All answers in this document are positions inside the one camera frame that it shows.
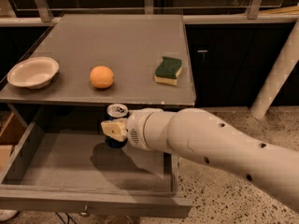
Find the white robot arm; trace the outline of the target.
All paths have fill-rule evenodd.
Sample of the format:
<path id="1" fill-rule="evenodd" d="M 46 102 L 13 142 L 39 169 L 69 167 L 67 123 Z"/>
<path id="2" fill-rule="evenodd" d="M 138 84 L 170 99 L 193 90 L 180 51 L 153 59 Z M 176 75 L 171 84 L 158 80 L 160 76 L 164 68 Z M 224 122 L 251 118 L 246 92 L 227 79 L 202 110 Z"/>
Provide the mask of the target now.
<path id="1" fill-rule="evenodd" d="M 299 211 L 299 153 L 250 137 L 197 108 L 145 108 L 101 123 L 105 135 L 237 175 Z"/>

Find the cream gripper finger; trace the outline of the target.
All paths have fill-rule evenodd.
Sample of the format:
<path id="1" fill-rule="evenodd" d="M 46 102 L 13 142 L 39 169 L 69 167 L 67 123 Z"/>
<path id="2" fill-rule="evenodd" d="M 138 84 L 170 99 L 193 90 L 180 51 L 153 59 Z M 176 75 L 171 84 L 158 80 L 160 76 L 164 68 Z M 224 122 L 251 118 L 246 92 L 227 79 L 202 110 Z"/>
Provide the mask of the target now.
<path id="1" fill-rule="evenodd" d="M 127 119 L 113 119 L 102 121 L 101 128 L 103 134 L 119 142 L 123 142 L 127 138 L 126 121 Z"/>

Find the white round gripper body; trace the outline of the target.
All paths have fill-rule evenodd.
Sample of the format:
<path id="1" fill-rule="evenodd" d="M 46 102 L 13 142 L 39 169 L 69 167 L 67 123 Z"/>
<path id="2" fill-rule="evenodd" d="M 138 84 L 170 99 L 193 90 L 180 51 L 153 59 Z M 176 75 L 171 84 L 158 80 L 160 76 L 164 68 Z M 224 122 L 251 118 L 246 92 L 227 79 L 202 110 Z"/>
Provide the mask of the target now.
<path id="1" fill-rule="evenodd" d="M 128 141 L 133 147 L 150 150 L 145 140 L 144 128 L 150 115 L 156 112 L 162 112 L 162 109 L 144 108 L 129 111 L 129 118 L 126 121 L 126 129 Z"/>

